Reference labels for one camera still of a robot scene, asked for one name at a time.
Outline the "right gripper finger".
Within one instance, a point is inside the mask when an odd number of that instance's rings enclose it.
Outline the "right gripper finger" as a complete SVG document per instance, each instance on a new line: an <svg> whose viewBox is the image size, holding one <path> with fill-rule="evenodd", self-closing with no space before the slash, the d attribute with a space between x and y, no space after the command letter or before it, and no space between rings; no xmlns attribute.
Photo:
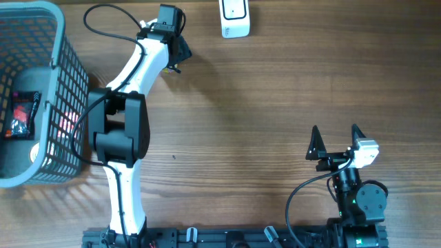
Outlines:
<svg viewBox="0 0 441 248"><path fill-rule="evenodd" d="M351 126L351 139L352 143L356 143L356 141L359 138L365 138L366 136L363 134L363 132L360 130L360 128L354 123Z"/></svg>
<svg viewBox="0 0 441 248"><path fill-rule="evenodd" d="M327 150L325 144L323 143L323 139L318 129L318 126L315 125L312 127L311 140L305 159L310 161L317 161L326 157Z"/></svg>

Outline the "yellow mentos gum bottle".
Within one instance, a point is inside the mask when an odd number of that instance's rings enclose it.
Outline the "yellow mentos gum bottle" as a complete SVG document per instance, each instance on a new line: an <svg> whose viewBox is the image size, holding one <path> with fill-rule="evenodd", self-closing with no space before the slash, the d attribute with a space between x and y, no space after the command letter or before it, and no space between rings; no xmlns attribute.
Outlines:
<svg viewBox="0 0 441 248"><path fill-rule="evenodd" d="M167 73L167 74L170 74L170 73L173 73L173 72L178 73L178 74L181 73L181 71L178 68L164 68L163 72Z"/></svg>

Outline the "black red snack packet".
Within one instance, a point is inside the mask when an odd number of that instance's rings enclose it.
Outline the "black red snack packet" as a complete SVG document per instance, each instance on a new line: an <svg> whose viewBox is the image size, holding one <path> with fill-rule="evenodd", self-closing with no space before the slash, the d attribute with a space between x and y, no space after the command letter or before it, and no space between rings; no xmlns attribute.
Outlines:
<svg viewBox="0 0 441 248"><path fill-rule="evenodd" d="M37 115L41 93L16 91L12 94L12 117L5 138L30 140L34 137L34 119Z"/></svg>

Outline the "round tin can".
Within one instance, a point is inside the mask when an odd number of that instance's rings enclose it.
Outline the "round tin can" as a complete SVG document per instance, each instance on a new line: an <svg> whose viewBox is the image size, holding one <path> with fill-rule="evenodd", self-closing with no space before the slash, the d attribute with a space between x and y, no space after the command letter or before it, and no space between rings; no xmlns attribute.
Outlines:
<svg viewBox="0 0 441 248"><path fill-rule="evenodd" d="M51 144L50 149L49 149L50 155L54 154L54 145ZM39 142L36 142L30 149L30 162L33 163L35 162L37 155L39 153ZM42 162L42 167L44 165L49 165L52 162L51 158L45 158L44 161Z"/></svg>

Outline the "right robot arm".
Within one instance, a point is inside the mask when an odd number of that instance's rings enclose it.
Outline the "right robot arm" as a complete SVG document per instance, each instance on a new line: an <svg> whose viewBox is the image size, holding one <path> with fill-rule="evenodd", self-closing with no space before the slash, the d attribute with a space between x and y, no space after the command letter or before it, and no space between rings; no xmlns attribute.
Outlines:
<svg viewBox="0 0 441 248"><path fill-rule="evenodd" d="M367 138L357 125L351 127L352 146L345 152L327 152L317 126L311 131L306 159L318 161L318 172L331 172L334 198L339 217L330 218L312 234L311 247L388 247L384 211L389 195L386 186L376 180L363 181L359 170L373 163L379 144Z"/></svg>

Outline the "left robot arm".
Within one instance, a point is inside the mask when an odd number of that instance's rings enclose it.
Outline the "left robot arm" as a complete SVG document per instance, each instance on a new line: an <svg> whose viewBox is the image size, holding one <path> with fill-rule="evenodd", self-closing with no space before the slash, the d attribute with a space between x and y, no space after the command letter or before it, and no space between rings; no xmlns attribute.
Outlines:
<svg viewBox="0 0 441 248"><path fill-rule="evenodd" d="M141 200L141 162L150 144L145 98L164 70L191 57L182 31L185 13L162 4L158 17L138 22L135 49L119 75L88 94L88 135L110 190L111 221L83 233L83 247L155 247Z"/></svg>

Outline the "white barcode scanner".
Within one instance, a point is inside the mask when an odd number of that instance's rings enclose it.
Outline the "white barcode scanner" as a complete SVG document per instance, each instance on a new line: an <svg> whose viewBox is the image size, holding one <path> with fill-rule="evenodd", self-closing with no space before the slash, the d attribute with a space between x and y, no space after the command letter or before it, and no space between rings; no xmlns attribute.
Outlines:
<svg viewBox="0 0 441 248"><path fill-rule="evenodd" d="M221 34L225 39L246 37L251 21L248 0L219 0Z"/></svg>

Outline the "grey plastic mesh basket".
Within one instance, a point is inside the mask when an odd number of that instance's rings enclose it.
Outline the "grey plastic mesh basket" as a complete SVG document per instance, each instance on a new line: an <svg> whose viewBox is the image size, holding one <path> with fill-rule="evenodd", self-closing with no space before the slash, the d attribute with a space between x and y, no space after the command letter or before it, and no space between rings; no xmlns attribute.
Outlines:
<svg viewBox="0 0 441 248"><path fill-rule="evenodd" d="M88 104L89 78L65 34L62 10L47 1L1 4L1 187L61 184L76 177L81 162L69 141ZM7 139L12 94L41 93L30 140ZM39 142L35 162L30 149ZM54 145L54 154L49 149ZM51 158L49 165L42 162Z"/></svg>

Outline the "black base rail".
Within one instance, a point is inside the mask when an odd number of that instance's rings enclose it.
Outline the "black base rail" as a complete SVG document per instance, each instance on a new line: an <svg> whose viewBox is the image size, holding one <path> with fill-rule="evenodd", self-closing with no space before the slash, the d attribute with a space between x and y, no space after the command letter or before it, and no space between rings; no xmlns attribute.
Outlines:
<svg viewBox="0 0 441 248"><path fill-rule="evenodd" d="M255 229L144 228L140 234L124 238L111 229L83 232L82 247L368 247L387 248L389 241L382 225L341 227L338 224L292 228L272 226Z"/></svg>

